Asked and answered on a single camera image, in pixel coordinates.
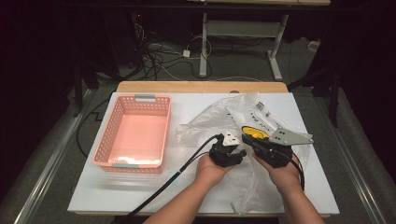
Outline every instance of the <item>dark background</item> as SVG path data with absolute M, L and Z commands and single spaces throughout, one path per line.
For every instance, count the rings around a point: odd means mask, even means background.
M 184 2 L 167 1 L 170 4 Z M 369 10 L 358 15 L 337 16 L 332 23 L 325 16 L 322 20 L 311 15 L 290 16 L 285 41 L 302 36 L 323 40 L 310 73 L 329 63 L 337 67 L 341 87 L 352 109 L 378 157 L 395 179 L 394 3 L 387 0 L 345 0 L 332 1 L 332 5 L 362 6 Z M 120 61 L 120 55 L 115 55 L 114 46 L 109 41 L 111 37 L 104 28 L 111 30 L 119 26 L 118 30 L 122 30 L 122 27 L 127 28 L 127 23 L 122 16 L 117 18 L 120 23 L 117 20 L 106 23 L 106 16 L 111 17 L 111 14 L 99 12 L 84 14 L 83 21 L 79 13 L 62 11 L 57 2 L 51 0 L 2 1 L 0 8 L 2 200 L 32 152 L 69 106 L 66 96 L 73 87 L 77 64 L 86 58 L 103 64 L 98 52 L 108 55 L 106 61 L 110 64 L 103 66 L 115 72 L 117 65 L 124 63 Z M 191 35 L 201 29 L 202 16 L 199 13 L 146 12 L 143 16 L 145 28 L 175 37 L 180 42 L 188 43 Z M 241 20 L 277 18 L 238 17 Z M 91 27 L 91 34 L 87 32 L 85 23 Z M 132 48 L 133 44 L 128 41 L 131 38 L 129 33 L 124 34 L 124 42 L 120 43 Z

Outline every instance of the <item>hand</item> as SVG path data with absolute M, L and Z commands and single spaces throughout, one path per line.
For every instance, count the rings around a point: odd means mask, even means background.
M 253 157 L 268 171 L 271 180 L 274 182 L 277 190 L 281 194 L 291 192 L 294 189 L 302 190 L 298 170 L 291 164 L 291 162 L 289 162 L 285 167 L 274 168 L 264 160 L 260 159 L 256 154 L 253 154 Z M 298 163 L 298 160 L 294 155 L 292 159 Z
M 221 167 L 216 165 L 208 154 L 205 154 L 198 161 L 194 182 L 199 183 L 209 189 L 216 186 L 233 166 Z

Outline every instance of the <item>forearm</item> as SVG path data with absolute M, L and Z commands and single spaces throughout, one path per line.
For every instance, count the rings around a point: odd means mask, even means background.
M 193 182 L 157 213 L 149 217 L 145 223 L 192 223 L 209 190 L 208 186 Z
M 283 193 L 282 199 L 290 224 L 324 223 L 322 217 L 302 190 Z

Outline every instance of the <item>gray carpet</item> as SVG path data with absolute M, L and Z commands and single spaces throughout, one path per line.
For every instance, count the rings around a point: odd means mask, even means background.
M 224 57 L 213 56 L 209 60 L 213 73 L 210 79 L 238 76 L 239 78 L 227 80 L 246 81 L 243 77 L 251 77 L 264 81 L 274 81 L 268 66 L 268 60 L 263 53 L 263 49 L 270 48 L 271 43 L 269 40 L 264 40 L 255 48 L 235 50 Z M 306 40 L 282 45 L 277 59 L 285 83 L 290 83 L 304 76 L 314 56 L 314 53 L 306 50 L 306 45 Z M 174 56 L 164 55 L 163 57 L 171 60 Z M 193 68 L 197 74 L 198 62 L 193 62 Z M 167 71 L 172 74 L 172 77 L 161 71 L 158 74 L 158 79 L 174 80 L 177 77 L 197 80 L 191 75 L 191 68 L 188 64 L 181 63 L 178 66 L 170 67 Z M 94 93 L 92 101 L 86 105 L 86 111 L 91 111 L 95 106 L 103 102 L 116 87 L 117 83 L 102 81 L 101 87 Z M 340 91 L 337 114 L 339 128 L 336 130 L 329 125 L 326 114 L 323 114 L 323 107 L 327 106 L 326 98 L 314 98 L 309 88 L 298 88 L 293 93 L 306 128 L 309 133 L 314 135 L 315 149 L 341 212 L 338 216 L 327 218 L 326 222 L 374 223 L 362 202 L 361 196 L 357 192 L 357 184 L 353 181 L 351 173 L 347 169 L 347 164 L 342 154 L 343 147 L 346 147 L 354 155 L 356 166 L 361 171 L 363 179 L 367 182 L 367 186 L 370 188 L 373 198 L 375 198 L 385 223 L 391 223 L 396 220 L 395 185 L 371 148 L 370 142 L 364 135 L 364 131 L 353 111 L 350 110 L 347 98 L 343 92 Z M 37 148 L 35 154 L 26 163 L 14 187 L 1 204 L 0 223 L 14 223 L 50 159 L 53 150 L 57 147 L 69 127 L 74 109 L 75 106 L 70 105 L 64 116 L 55 124 L 51 132 Z M 106 105 L 103 105 L 96 111 L 104 112 L 105 110 Z M 100 121 L 95 121 L 94 116 L 89 116 L 81 127 L 79 139 L 86 153 L 91 148 L 99 125 Z M 343 146 L 340 146 L 337 133 L 342 136 Z M 109 223 L 112 220 L 113 217 L 80 216 L 66 211 L 84 162 L 85 158 L 79 152 L 76 138 L 73 137 L 56 176 L 52 179 L 43 201 L 37 207 L 31 223 Z M 141 223 L 144 219 L 144 217 L 137 217 L 135 223 Z M 217 223 L 265 223 L 265 220 L 257 218 L 218 219 L 216 221 Z M 209 223 L 209 220 L 198 218 L 196 223 Z M 280 223 L 287 222 L 284 218 L 281 218 Z

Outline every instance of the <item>person's right hand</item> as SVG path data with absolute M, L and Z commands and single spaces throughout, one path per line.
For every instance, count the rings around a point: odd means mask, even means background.
M 294 189 L 300 189 L 300 177 L 299 172 L 291 162 L 285 167 L 274 168 L 264 160 L 260 159 L 256 154 L 253 154 L 254 159 L 261 164 L 269 173 L 271 180 L 277 187 L 277 190 L 282 194 L 290 192 Z M 298 163 L 297 158 L 293 155 L 292 158 Z

